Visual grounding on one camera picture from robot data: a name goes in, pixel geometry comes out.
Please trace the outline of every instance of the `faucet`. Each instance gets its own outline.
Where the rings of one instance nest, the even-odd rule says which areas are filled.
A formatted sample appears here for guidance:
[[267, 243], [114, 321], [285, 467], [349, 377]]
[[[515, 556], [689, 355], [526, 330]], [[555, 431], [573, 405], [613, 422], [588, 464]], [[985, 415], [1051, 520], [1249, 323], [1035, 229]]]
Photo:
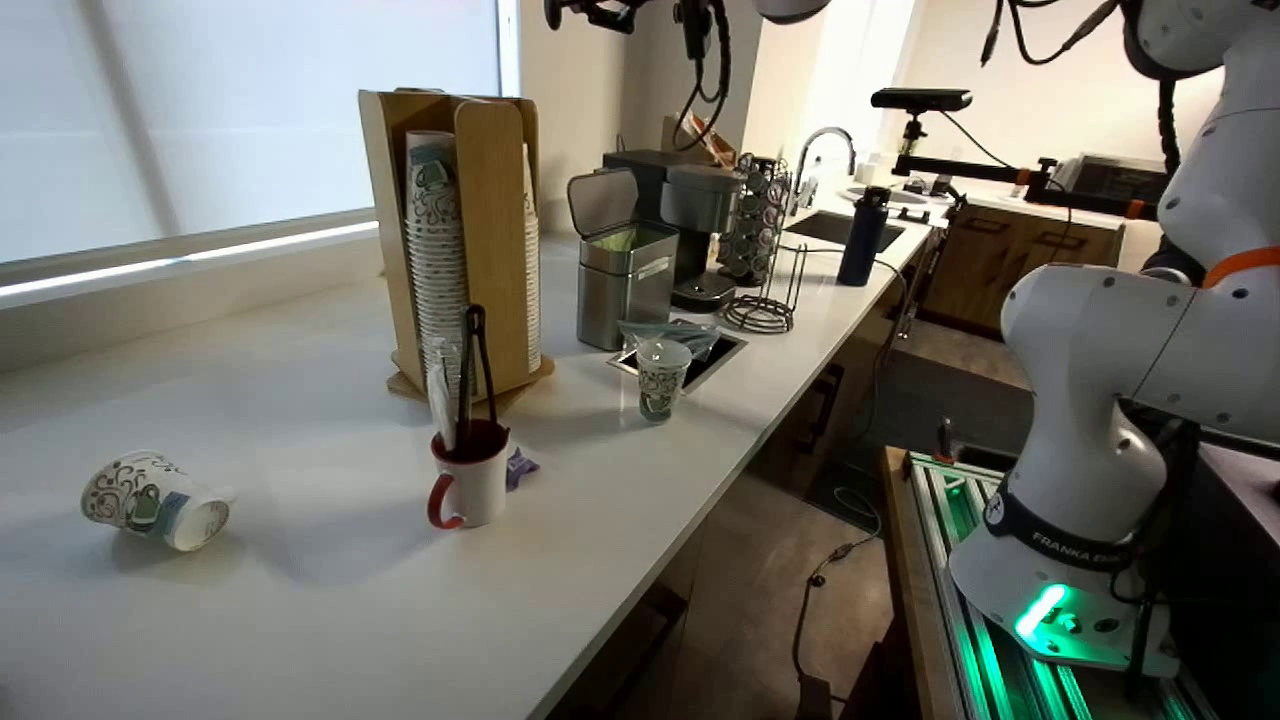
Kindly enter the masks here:
[[809, 210], [810, 196], [817, 196], [817, 185], [810, 185], [810, 193], [802, 193], [802, 163], [809, 163], [810, 140], [820, 140], [820, 137], [843, 137], [843, 146], [847, 146], [847, 178], [857, 174], [857, 153], [852, 153], [847, 128], [840, 128], [840, 124], [817, 128], [817, 133], [802, 140], [802, 147], [798, 147], [798, 168], [794, 168], [798, 203], [794, 203], [794, 210]]

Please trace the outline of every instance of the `cable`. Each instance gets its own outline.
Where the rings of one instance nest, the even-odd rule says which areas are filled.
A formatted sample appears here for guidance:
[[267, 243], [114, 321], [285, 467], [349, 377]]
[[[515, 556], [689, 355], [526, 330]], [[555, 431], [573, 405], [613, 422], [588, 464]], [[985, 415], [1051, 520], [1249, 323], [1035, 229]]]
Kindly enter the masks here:
[[1162, 153], [1162, 174], [1168, 178], [1184, 163], [1184, 156], [1175, 147], [1172, 97], [1175, 97], [1175, 80], [1158, 80], [1156, 122], [1158, 122], [1158, 153]]
[[1033, 69], [1057, 66], [1058, 57], [1067, 57], [1080, 40], [1086, 40], [1119, 7], [1119, 0], [1097, 4], [1057, 51], [1033, 57], [1019, 7], [1051, 7], [1057, 0], [995, 0], [995, 4], [1008, 4], [1015, 51]]
[[995, 156], [985, 140], [976, 140], [953, 112], [938, 112], [946, 124], [954, 124], [954, 133], [978, 147], [992, 163], [1010, 168], [1002, 156]]
[[988, 59], [995, 57], [1001, 24], [1002, 24], [1002, 0], [995, 0], [992, 28], [988, 28], [988, 37], [985, 37], [985, 57], [978, 57], [978, 66], [988, 66]]
[[689, 94], [689, 100], [685, 100], [685, 109], [679, 109], [679, 116], [674, 116], [673, 140], [674, 140], [674, 133], [685, 128], [685, 122], [689, 122], [689, 112], [693, 112], [693, 100], [709, 100], [709, 103], [715, 103], [715, 109], [713, 109], [709, 124], [703, 124], [693, 140], [685, 140], [674, 153], [689, 153], [689, 147], [697, 147], [698, 140], [709, 140], [713, 128], [715, 128], [715, 122], [719, 122], [719, 112], [724, 112], [724, 103], [729, 103], [729, 83], [731, 83], [729, 14], [724, 14], [724, 0], [709, 0], [709, 7], [713, 7], [713, 20], [715, 20], [719, 80], [715, 80], [715, 94], [703, 94], [703, 66], [697, 59], [697, 80], [693, 80], [693, 94]]
[[858, 535], [858, 540], [852, 540], [852, 543], [834, 543], [834, 547], [828, 552], [828, 559], [820, 559], [820, 563], [809, 573], [802, 596], [798, 596], [794, 634], [793, 634], [793, 669], [794, 669], [798, 683], [810, 679], [810, 678], [802, 674], [802, 665], [798, 665], [798, 643], [802, 643], [802, 624], [809, 624], [809, 596], [828, 585], [828, 576], [822, 576], [828, 563], [840, 563], [843, 556], [852, 556], [857, 547], [865, 547], [865, 543], [872, 543], [872, 540], [875, 540], [875, 535]]

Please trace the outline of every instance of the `desk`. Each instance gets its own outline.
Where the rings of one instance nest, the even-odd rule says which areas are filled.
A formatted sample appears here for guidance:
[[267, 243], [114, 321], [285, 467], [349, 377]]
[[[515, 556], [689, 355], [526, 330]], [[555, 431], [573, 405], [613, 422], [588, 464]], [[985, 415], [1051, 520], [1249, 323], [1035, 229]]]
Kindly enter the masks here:
[[[902, 269], [929, 229], [878, 260]], [[817, 253], [786, 336], [747, 339], [674, 422], [573, 334], [542, 250], [555, 377], [509, 426], [542, 467], [479, 532], [430, 532], [427, 410], [384, 393], [377, 282], [0, 382], [0, 715], [540, 715], [889, 290]], [[167, 451], [234, 495], [163, 556], [80, 520], [84, 482]]]

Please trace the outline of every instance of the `red mug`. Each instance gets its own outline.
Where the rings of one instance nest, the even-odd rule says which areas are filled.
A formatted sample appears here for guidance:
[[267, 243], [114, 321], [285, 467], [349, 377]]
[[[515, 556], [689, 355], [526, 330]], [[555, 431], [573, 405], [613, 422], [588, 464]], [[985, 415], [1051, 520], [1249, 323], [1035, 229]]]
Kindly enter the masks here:
[[427, 495], [427, 520], [434, 528], [479, 528], [509, 509], [509, 428], [473, 422], [458, 438], [454, 450], [445, 450], [441, 431], [430, 438], [441, 478]]

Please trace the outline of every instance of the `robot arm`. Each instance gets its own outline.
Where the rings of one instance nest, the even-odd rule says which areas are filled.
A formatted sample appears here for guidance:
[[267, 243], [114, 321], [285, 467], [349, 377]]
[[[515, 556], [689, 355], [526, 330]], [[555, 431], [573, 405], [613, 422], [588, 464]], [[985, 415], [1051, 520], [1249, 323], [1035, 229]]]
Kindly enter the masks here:
[[[1168, 241], [1206, 275], [1184, 290], [1110, 269], [1039, 269], [1008, 293], [1001, 323], [1035, 415], [988, 525], [953, 552], [946, 573], [1035, 658], [1110, 674], [1138, 660], [1138, 674], [1172, 678], [1168, 613], [1145, 617], [1114, 596], [1114, 576], [1130, 582], [1126, 540], [1162, 487], [1162, 458], [1114, 400], [1280, 438], [1280, 14], [1251, 0], [1124, 0], [1124, 18], [1145, 76], [1222, 66], [1218, 103], [1158, 201]], [[1035, 624], [1035, 613], [1080, 624]]]

